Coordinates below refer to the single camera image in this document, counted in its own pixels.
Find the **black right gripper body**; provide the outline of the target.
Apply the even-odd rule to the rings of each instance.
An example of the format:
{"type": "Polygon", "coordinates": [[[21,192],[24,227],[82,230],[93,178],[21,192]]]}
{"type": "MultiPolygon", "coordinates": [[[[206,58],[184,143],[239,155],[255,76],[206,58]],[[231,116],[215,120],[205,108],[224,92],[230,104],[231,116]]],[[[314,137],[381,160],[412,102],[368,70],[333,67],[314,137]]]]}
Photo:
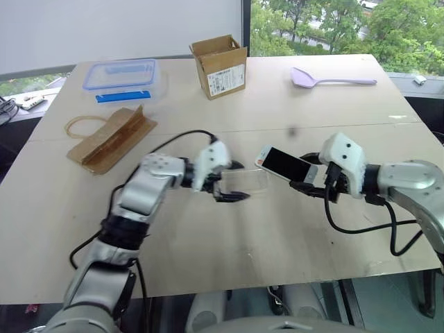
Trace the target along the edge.
{"type": "Polygon", "coordinates": [[[337,203],[341,194],[349,194],[348,179],[342,172],[342,168],[333,162],[327,166],[325,191],[328,201],[332,203],[337,203]]]}

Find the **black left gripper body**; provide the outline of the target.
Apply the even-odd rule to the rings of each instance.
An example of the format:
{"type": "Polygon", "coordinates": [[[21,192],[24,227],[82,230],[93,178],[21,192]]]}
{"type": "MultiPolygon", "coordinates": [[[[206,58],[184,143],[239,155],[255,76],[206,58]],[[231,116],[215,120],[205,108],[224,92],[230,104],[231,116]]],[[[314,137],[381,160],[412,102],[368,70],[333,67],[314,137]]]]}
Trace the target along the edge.
{"type": "Polygon", "coordinates": [[[219,187],[220,180],[222,180],[221,173],[211,173],[206,177],[202,186],[202,191],[211,194],[216,202],[223,202],[225,200],[219,187]]]}

